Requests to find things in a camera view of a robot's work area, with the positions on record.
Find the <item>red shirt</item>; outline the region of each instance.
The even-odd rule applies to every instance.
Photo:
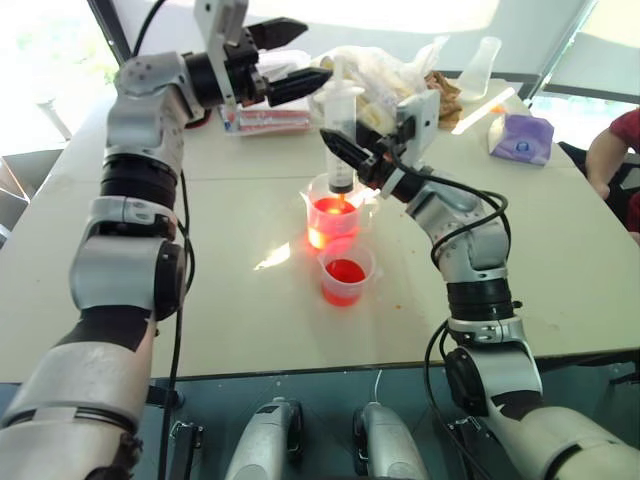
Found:
[[[640,153],[640,109],[635,109],[616,118],[611,123],[609,131],[633,148],[636,153]],[[631,197],[629,201],[627,230],[640,232],[640,192]]]

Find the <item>syringe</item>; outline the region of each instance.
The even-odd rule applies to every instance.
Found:
[[[364,89],[344,78],[344,58],[336,56],[333,77],[314,99],[324,106],[324,126],[339,130],[355,141],[356,139],[356,96]],[[345,194],[353,190],[355,171],[325,147],[329,190]]]

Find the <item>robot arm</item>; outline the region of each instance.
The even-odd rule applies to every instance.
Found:
[[[399,122],[398,132],[406,131],[406,123]],[[381,138],[368,151],[340,132],[321,134],[362,183],[407,204],[407,213],[440,245],[433,259],[447,284],[447,333],[458,344],[445,358],[453,400],[484,421],[521,475],[530,480],[637,478],[640,452],[579,413],[544,404],[507,283],[508,227],[496,218],[441,243],[445,235],[487,216],[476,196],[440,184],[437,180],[447,177],[428,168],[401,168],[393,155],[394,149],[404,149],[406,135]]]
[[[135,433],[156,322],[184,298],[173,207],[185,125],[222,103],[299,98],[330,76],[306,69],[270,84],[258,75],[258,49],[286,44],[306,27],[278,19],[242,28],[245,10],[240,0],[199,1],[201,27],[215,26],[203,29],[212,50],[140,56],[120,70],[100,196],[70,274],[80,321],[45,354],[2,417],[0,478],[129,478],[141,451]]]

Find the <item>beaker with red liquid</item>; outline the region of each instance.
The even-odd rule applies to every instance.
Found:
[[[338,307],[358,301],[376,268],[371,250],[346,238],[331,242],[318,255],[318,261],[322,267],[322,294]]]
[[[300,192],[307,205],[307,238],[317,250],[339,238],[355,239],[360,230],[366,188],[357,184],[344,195],[329,190],[328,175],[314,178]]]

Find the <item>table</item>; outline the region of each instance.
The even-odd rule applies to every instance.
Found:
[[[486,99],[507,85],[492,81]],[[526,112],[517,97],[505,107]],[[465,114],[479,104],[469,106]],[[24,380],[78,318],[67,274],[98,193],[109,100],[63,152],[0,251],[0,381]],[[490,157],[489,114],[462,135],[439,132],[428,163],[510,200],[510,286],[536,356],[638,346],[640,250],[554,146],[544,167]],[[395,199],[363,234],[377,278],[358,304],[323,300],[304,240],[298,191],[322,172],[317,134],[229,138],[217,120],[185,136],[197,273],[186,301],[181,377],[419,362],[448,316],[430,244]],[[176,211],[182,207],[178,202]],[[284,262],[257,268],[275,249]],[[169,371],[172,320],[160,323],[152,374]]]

